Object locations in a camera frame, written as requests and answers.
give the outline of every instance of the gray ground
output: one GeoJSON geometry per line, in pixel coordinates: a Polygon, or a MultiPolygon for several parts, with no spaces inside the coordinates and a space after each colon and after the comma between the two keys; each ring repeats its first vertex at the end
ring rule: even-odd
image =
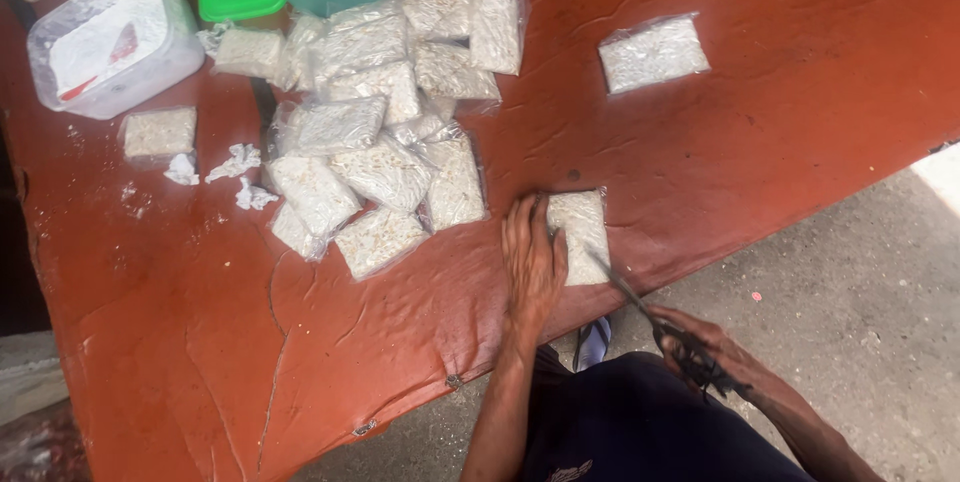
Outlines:
{"type": "MultiPolygon", "coordinates": [[[[960,217],[907,169],[648,300],[726,327],[887,480],[934,482],[960,477],[958,293],[960,217]]],[[[573,342],[554,343],[567,365],[573,342]]],[[[635,311],[614,314],[610,355],[651,346],[635,311]]],[[[487,380],[331,451],[293,479],[456,480],[487,380]]],[[[753,406],[730,405],[786,450],[753,406]]]]}

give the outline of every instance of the person's left hand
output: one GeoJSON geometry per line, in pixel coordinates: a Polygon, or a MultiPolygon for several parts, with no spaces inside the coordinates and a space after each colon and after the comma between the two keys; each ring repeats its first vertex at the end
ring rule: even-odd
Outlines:
{"type": "Polygon", "coordinates": [[[567,235],[546,231],[548,197],[528,194],[510,207],[503,220],[503,263],[510,286],[509,321],[540,334],[567,282],[567,235]]]}

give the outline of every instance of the red table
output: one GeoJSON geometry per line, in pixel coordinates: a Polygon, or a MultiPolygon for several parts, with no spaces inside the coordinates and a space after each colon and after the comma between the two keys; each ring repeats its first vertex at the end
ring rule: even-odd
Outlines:
{"type": "MultiPolygon", "coordinates": [[[[42,0],[42,14],[64,0],[42,0]]],[[[957,0],[531,0],[520,77],[464,118],[494,220],[354,283],[234,206],[126,165],[118,120],[41,107],[0,9],[0,103],[32,256],[97,480],[278,480],[491,368],[498,219],[531,190],[607,188],[610,252],[651,290],[960,136],[957,0]],[[610,99],[597,43],[699,10],[707,74],[610,99]]],[[[138,109],[198,106],[199,169],[258,142],[250,82],[210,64],[138,109]]],[[[555,337],[617,305],[570,288],[555,337]]]]}

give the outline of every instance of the scissors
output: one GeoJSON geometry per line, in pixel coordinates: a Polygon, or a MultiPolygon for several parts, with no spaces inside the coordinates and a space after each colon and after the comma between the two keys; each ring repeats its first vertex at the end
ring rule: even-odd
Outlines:
{"type": "Polygon", "coordinates": [[[724,400],[727,398],[727,392],[730,391],[737,392],[741,397],[743,396],[747,387],[727,374],[726,370],[714,360],[714,357],[707,353],[702,341],[689,332],[680,330],[666,322],[660,322],[650,315],[650,312],[647,311],[647,305],[627,284],[626,280],[616,273],[604,259],[601,259],[595,251],[590,250],[588,253],[596,261],[597,266],[606,273],[610,283],[619,289],[627,297],[627,300],[650,322],[654,331],[654,342],[656,342],[656,347],[661,353],[666,354],[664,336],[673,336],[677,339],[679,345],[670,354],[677,361],[677,365],[683,374],[702,390],[704,402],[707,401],[707,388],[711,385],[724,400]]]}

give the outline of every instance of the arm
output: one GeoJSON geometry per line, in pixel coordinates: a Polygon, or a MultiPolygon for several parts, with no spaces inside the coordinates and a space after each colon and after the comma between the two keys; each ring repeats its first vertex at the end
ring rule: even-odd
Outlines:
{"type": "MultiPolygon", "coordinates": [[[[750,390],[744,400],[752,403],[783,436],[799,465],[819,482],[882,482],[867,462],[854,452],[843,435],[820,417],[797,390],[754,358],[720,326],[703,321],[675,309],[648,307],[651,315],[664,319],[693,334],[706,347],[706,352],[731,377],[750,390]]],[[[674,353],[678,341],[663,338],[664,363],[678,377],[684,378],[674,353]]]]}
{"type": "Polygon", "coordinates": [[[461,482],[514,480],[527,440],[527,408],[537,338],[567,281],[567,241],[546,232],[546,198],[515,202],[502,224],[510,300],[500,351],[473,427],[461,482]]]}

